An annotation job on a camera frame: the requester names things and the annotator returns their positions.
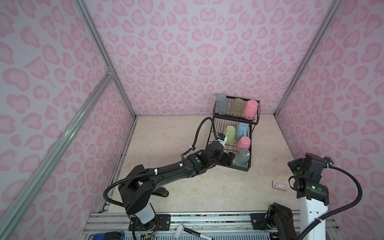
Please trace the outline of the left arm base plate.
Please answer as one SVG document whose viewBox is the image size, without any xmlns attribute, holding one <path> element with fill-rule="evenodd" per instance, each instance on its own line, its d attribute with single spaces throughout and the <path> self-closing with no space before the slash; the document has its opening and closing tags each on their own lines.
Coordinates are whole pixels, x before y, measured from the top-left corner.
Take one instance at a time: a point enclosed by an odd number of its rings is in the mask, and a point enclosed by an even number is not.
<svg viewBox="0 0 384 240">
<path fill-rule="evenodd" d="M 135 232 L 140 231 L 169 231 L 171 224 L 171 215 L 169 214 L 159 214 L 156 217 L 148 222 L 147 224 L 143 224 L 139 218 L 132 217 L 129 231 L 133 229 Z"/>
</svg>

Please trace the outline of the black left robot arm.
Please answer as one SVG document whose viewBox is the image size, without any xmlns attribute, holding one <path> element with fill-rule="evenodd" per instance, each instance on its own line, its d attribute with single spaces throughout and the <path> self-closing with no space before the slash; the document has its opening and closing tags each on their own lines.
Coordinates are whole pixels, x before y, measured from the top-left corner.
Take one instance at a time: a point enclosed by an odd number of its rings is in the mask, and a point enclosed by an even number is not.
<svg viewBox="0 0 384 240">
<path fill-rule="evenodd" d="M 149 203 L 151 195 L 163 186 L 204 174 L 221 162 L 232 160 L 234 154 L 225 152 L 222 141 L 216 140 L 204 150 L 185 156 L 192 150 L 182 154 L 181 161 L 160 168 L 144 168 L 138 165 L 124 178 L 109 185 L 103 192 L 106 202 L 123 207 L 128 216 L 134 216 L 143 225 L 150 224 L 157 218 L 156 212 Z"/>
</svg>

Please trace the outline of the pink plastic cup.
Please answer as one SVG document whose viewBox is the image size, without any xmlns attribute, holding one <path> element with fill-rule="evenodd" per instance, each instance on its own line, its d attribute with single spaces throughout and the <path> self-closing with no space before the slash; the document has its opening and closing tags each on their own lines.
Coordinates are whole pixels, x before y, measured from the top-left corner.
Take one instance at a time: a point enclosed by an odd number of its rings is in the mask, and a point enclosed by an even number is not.
<svg viewBox="0 0 384 240">
<path fill-rule="evenodd" d="M 259 109 L 259 103 L 256 100 L 247 101 L 245 104 L 243 117 L 246 120 L 253 121 L 257 117 L 258 109 Z"/>
<path fill-rule="evenodd" d="M 249 149 L 251 146 L 251 139 L 247 136 L 241 137 L 237 143 L 237 151 L 240 152 L 242 149 Z"/>
</svg>

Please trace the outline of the light blue ceramic mug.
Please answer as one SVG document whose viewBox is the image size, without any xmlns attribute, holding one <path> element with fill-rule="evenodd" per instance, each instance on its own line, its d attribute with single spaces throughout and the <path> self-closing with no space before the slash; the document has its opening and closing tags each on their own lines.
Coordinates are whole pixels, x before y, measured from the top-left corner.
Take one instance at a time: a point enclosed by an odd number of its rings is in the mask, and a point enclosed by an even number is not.
<svg viewBox="0 0 384 240">
<path fill-rule="evenodd" d="M 246 123 L 238 123 L 236 127 L 236 137 L 241 139 L 242 137 L 247 137 L 249 132 L 249 125 Z"/>
</svg>

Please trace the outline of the pale green ceramic mug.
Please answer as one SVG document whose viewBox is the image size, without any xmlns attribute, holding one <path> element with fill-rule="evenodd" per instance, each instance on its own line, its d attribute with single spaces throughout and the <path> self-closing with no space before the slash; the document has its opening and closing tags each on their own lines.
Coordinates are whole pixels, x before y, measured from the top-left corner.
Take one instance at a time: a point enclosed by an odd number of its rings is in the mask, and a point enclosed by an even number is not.
<svg viewBox="0 0 384 240">
<path fill-rule="evenodd" d="M 236 141 L 236 129 L 234 126 L 227 126 L 224 130 L 224 135 L 228 137 L 227 145 Z"/>
</svg>

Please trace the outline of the green translucent plastic cup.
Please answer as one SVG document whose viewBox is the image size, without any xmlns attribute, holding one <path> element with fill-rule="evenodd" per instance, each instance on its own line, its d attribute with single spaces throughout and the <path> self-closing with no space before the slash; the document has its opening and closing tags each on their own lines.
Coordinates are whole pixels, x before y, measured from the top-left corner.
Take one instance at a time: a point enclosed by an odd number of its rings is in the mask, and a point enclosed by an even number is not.
<svg viewBox="0 0 384 240">
<path fill-rule="evenodd" d="M 244 105 L 245 105 L 245 101 L 243 99 L 240 99 L 240 98 L 234 99 L 230 107 L 230 112 L 229 112 L 230 116 L 241 117 L 243 115 Z"/>
</svg>

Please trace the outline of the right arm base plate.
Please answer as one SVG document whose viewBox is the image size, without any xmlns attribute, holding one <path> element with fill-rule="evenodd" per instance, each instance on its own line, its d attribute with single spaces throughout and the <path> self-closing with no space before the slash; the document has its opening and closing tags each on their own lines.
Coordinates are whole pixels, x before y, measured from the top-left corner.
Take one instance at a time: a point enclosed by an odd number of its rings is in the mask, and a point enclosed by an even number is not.
<svg viewBox="0 0 384 240">
<path fill-rule="evenodd" d="M 252 213 L 250 214 L 251 218 L 251 224 L 253 230 L 269 230 L 270 227 L 268 226 L 267 219 L 266 219 L 266 213 Z"/>
</svg>

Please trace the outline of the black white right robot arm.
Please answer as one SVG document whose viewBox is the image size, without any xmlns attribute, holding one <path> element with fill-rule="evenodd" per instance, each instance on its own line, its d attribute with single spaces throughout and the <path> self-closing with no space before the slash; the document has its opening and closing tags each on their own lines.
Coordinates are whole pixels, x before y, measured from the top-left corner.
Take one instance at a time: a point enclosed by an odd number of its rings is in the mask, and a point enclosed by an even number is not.
<svg viewBox="0 0 384 240">
<path fill-rule="evenodd" d="M 278 231 L 280 240 L 325 240 L 326 219 L 356 206 L 363 197 L 359 181 L 347 171 L 333 166 L 329 157 L 306 153 L 304 157 L 288 162 L 295 180 L 292 189 L 297 193 L 300 207 L 300 234 L 295 230 L 292 210 L 273 203 L 265 216 L 267 226 Z M 351 203 L 329 210 L 330 192 L 320 183 L 323 169 L 332 169 L 345 174 L 356 184 L 358 193 Z"/>
</svg>

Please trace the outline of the pale teal cup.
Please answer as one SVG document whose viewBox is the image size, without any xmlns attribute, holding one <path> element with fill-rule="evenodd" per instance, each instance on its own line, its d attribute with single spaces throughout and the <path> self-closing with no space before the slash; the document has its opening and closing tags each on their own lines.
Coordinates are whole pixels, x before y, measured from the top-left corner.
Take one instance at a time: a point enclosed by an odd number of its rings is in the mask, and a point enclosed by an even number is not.
<svg viewBox="0 0 384 240">
<path fill-rule="evenodd" d="M 215 112 L 218 115 L 226 115 L 229 112 L 228 99 L 225 94 L 217 95 Z"/>
</svg>

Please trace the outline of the teal translucent plastic cup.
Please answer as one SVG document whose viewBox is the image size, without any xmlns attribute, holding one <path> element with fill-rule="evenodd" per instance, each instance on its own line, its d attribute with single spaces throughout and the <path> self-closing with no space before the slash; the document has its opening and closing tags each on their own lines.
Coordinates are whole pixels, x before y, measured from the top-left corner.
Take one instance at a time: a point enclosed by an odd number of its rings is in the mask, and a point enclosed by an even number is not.
<svg viewBox="0 0 384 240">
<path fill-rule="evenodd" d="M 248 166 L 251 153 L 248 149 L 241 149 L 234 159 L 234 164 L 243 168 Z"/>
</svg>

